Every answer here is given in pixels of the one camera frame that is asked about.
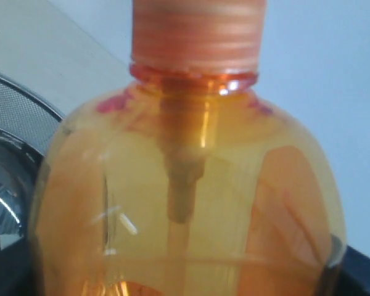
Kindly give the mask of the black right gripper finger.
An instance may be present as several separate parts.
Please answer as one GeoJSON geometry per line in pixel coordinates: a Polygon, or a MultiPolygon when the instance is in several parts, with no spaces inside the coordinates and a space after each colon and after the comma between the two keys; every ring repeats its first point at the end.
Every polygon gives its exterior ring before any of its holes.
{"type": "Polygon", "coordinates": [[[341,265],[326,269],[327,295],[370,295],[370,258],[347,247],[341,265]]]}

